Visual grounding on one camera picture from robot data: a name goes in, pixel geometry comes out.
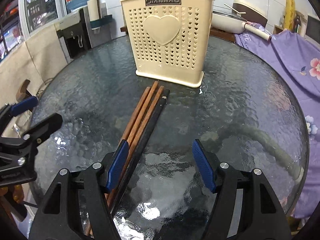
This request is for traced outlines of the beige cloth cover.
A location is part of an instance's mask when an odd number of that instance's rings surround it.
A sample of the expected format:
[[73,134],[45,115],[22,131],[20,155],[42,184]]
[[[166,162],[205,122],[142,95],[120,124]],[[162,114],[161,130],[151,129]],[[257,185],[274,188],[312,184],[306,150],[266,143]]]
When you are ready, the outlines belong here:
[[1,62],[1,106],[15,103],[24,80],[36,95],[44,82],[54,78],[67,66],[67,60],[54,24],[38,31],[24,41]]

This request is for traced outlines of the brown wooden chopstick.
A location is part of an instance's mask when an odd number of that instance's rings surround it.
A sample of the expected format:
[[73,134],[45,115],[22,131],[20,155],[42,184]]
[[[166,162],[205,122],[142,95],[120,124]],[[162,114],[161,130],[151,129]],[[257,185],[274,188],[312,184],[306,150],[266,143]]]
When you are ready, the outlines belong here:
[[133,113],[131,115],[131,118],[130,118],[130,120],[129,120],[126,128],[125,128],[125,131],[124,131],[120,141],[126,140],[129,137],[131,129],[133,128],[133,125],[134,125],[134,123],[135,123],[135,121],[137,119],[137,116],[140,113],[140,110],[141,110],[141,108],[143,106],[144,101],[146,100],[146,98],[147,98],[147,96],[149,94],[149,91],[150,91],[150,87],[146,87],[146,89],[144,90],[144,92],[143,92],[138,104],[136,105],[135,110],[133,111]]
[[108,205],[109,209],[112,207],[112,205],[115,202],[116,195],[117,195],[119,188],[120,188],[120,183],[122,182],[122,180],[124,178],[125,172],[126,172],[128,166],[129,166],[129,163],[132,159],[133,152],[134,152],[135,148],[137,147],[137,144],[140,140],[140,137],[142,136],[143,129],[140,129],[140,127],[142,127],[142,124],[144,124],[144,116],[148,113],[149,106],[154,105],[154,103],[151,103],[151,100],[153,98],[153,95],[155,93],[157,93],[157,88],[158,88],[158,81],[155,81],[153,83],[153,85],[150,87],[149,94],[143,103],[143,106],[140,110],[140,113],[137,116],[137,119],[133,125],[133,128],[131,129],[129,137],[126,139],[126,141],[129,144],[129,153],[128,153],[126,162],[124,164],[124,167],[122,169],[122,172],[120,174],[117,186],[111,191],[111,193],[105,194],[106,204]]
[[161,86],[158,88],[158,81],[155,81],[151,87],[146,87],[135,110],[133,111],[129,123],[121,139],[125,139],[129,144],[129,153],[121,172],[119,183],[111,193],[105,195],[105,199],[109,208],[114,202],[117,192],[119,191],[120,183],[123,181],[125,172],[128,169],[129,163],[133,157],[133,153],[140,141],[140,138],[146,128],[146,125],[151,118],[151,115],[156,107],[156,104],[164,90]]

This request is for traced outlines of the round glass table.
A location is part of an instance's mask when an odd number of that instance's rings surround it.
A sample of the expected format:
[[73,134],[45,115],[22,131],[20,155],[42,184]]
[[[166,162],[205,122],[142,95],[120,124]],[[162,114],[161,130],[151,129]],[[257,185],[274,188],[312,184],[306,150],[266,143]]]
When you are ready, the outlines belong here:
[[[39,147],[37,180],[42,200],[57,172],[86,169],[114,151],[152,79],[135,74],[128,37],[82,54],[40,98],[36,124],[52,113],[62,127]],[[261,169],[286,214],[303,187],[309,156],[304,115],[286,82],[265,61],[211,37],[199,88],[163,82],[170,90],[114,222],[122,239],[199,239],[215,195],[204,186],[191,145],[234,168]]]

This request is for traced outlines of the glass display cabinet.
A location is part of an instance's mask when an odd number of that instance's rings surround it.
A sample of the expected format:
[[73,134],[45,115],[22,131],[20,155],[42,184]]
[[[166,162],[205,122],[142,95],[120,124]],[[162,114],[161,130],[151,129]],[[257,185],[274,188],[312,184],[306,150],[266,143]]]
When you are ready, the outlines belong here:
[[50,23],[63,16],[61,0],[12,0],[1,15],[1,60]]

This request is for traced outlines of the black chopstick silver band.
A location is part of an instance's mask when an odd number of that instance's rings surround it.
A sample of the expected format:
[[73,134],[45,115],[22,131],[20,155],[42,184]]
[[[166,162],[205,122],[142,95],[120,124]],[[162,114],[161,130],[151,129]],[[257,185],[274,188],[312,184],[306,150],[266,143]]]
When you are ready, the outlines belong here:
[[133,172],[134,172],[135,168],[137,167],[137,164],[141,158],[141,155],[144,152],[146,145],[147,145],[147,143],[153,133],[153,130],[154,130],[154,128],[157,124],[157,121],[159,119],[159,116],[162,112],[162,109],[163,109],[165,103],[167,102],[167,97],[169,94],[170,94],[170,90],[168,90],[168,89],[163,90],[163,92],[162,92],[162,94],[156,104],[156,107],[151,115],[151,118],[149,119],[149,121],[146,125],[146,128],[144,129],[144,132],[140,138],[140,141],[138,142],[138,145],[133,153],[133,157],[129,163],[128,169],[125,172],[124,179],[120,183],[120,188],[119,188],[119,191],[116,195],[115,202],[112,205],[112,207],[110,208],[111,213],[113,215],[116,213],[117,206],[119,205],[119,203],[124,195],[124,192],[125,192],[126,187],[127,187],[128,183],[133,175]]

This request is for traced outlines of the water dispenser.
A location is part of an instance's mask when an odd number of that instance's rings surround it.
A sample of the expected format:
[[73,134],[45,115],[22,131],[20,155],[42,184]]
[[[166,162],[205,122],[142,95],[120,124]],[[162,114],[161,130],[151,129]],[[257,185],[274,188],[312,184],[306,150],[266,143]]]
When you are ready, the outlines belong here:
[[91,21],[87,6],[76,9],[60,22],[57,35],[66,58],[70,61],[80,54],[111,40],[112,15]]

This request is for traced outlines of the cream plastic utensil holder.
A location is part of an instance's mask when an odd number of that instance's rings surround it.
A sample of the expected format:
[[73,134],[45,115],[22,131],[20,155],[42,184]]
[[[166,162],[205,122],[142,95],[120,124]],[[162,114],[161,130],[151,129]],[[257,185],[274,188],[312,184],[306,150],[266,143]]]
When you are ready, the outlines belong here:
[[121,0],[136,75],[200,87],[214,0]]

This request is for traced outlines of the purple floral cloth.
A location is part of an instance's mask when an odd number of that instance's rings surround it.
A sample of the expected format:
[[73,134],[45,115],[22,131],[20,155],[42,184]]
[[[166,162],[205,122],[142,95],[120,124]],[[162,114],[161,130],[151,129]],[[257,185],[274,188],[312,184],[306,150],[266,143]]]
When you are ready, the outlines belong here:
[[319,202],[319,49],[289,30],[273,35],[270,41],[243,32],[235,35],[235,41],[271,65],[302,108],[310,142],[309,168],[293,216],[307,219]]

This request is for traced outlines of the white microwave oven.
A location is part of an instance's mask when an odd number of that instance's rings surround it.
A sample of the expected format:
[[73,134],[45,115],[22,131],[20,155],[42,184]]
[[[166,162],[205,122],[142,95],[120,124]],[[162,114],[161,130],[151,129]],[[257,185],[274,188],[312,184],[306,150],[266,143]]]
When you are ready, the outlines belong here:
[[319,18],[314,15],[308,14],[304,37],[314,44],[319,44],[319,26]]

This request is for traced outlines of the white electric pot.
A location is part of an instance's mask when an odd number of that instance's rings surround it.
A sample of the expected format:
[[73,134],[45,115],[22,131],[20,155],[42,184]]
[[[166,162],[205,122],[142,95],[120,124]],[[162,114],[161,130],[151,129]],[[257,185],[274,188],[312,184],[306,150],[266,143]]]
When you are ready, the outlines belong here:
[[225,11],[213,10],[212,27],[231,34],[241,34],[245,31],[254,33],[255,35],[270,41],[272,35],[265,28],[254,22],[249,22],[242,17],[244,12],[236,11],[236,14]]

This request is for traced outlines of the brown white trash bin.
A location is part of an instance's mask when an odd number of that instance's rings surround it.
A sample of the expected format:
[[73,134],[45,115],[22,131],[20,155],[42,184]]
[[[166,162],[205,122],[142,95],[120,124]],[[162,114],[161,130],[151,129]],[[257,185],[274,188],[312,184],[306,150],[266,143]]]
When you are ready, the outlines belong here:
[[266,27],[266,13],[256,5],[246,0],[234,0],[232,7],[238,12],[242,12],[242,17],[249,22],[259,23],[263,27]]

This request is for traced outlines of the yellow roll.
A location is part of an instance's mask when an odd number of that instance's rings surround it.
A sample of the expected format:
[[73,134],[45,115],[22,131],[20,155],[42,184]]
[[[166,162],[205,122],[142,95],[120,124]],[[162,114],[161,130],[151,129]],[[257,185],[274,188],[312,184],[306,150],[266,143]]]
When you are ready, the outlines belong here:
[[296,14],[295,0],[286,0],[285,14],[284,14],[284,29],[293,31],[294,19]]

